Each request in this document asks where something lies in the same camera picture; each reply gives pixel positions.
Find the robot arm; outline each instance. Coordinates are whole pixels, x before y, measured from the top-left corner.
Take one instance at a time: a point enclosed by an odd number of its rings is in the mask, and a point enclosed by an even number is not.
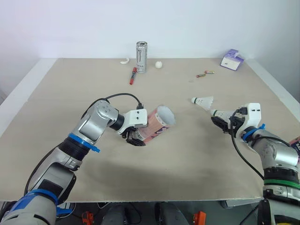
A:
[[[100,151],[94,145],[106,127],[116,130],[123,138],[127,138],[128,143],[141,146],[143,143],[132,139],[131,133],[145,126],[147,111],[142,107],[122,115],[106,100],[93,103],[68,137],[36,166],[26,184],[24,197],[0,224],[55,224],[56,215],[60,213],[57,205],[68,198],[75,184],[74,171],[79,169],[90,150]]]
[[[250,103],[236,111],[212,110],[211,115],[214,124],[246,143],[261,158],[265,199],[259,204],[258,224],[299,224],[298,154],[288,143],[265,130],[264,124],[258,127],[260,104]]]

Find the white wall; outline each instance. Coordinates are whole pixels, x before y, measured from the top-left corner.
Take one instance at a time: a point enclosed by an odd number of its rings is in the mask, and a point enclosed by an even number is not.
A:
[[[155,58],[239,49],[300,100],[299,14],[299,0],[0,0],[0,89],[38,58],[134,58],[145,40]]]

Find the tissue box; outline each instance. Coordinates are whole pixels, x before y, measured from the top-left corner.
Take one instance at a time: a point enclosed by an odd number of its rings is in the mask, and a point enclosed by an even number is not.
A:
[[[243,61],[238,50],[230,49],[223,57],[220,66],[236,71]]]
[[[300,163],[300,136],[291,140],[289,142],[289,144],[291,145],[292,148],[296,149],[298,156],[299,156],[299,161],[298,163]]]

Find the orange clamp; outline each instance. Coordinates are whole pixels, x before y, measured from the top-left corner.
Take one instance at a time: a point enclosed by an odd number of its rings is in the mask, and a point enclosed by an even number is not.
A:
[[[91,213],[91,212],[84,212],[82,214],[82,222],[85,224],[85,225],[93,225],[94,223],[94,214]]]
[[[194,225],[205,225],[206,213],[199,211],[194,214],[193,221]]]

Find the white curved object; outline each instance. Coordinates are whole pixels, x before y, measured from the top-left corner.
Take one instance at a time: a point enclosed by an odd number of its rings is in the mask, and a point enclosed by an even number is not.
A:
[[[121,64],[127,64],[127,63],[129,63],[129,61],[130,61],[130,59],[129,59],[129,58],[126,58],[126,61],[121,61],[120,63],[121,63]]]

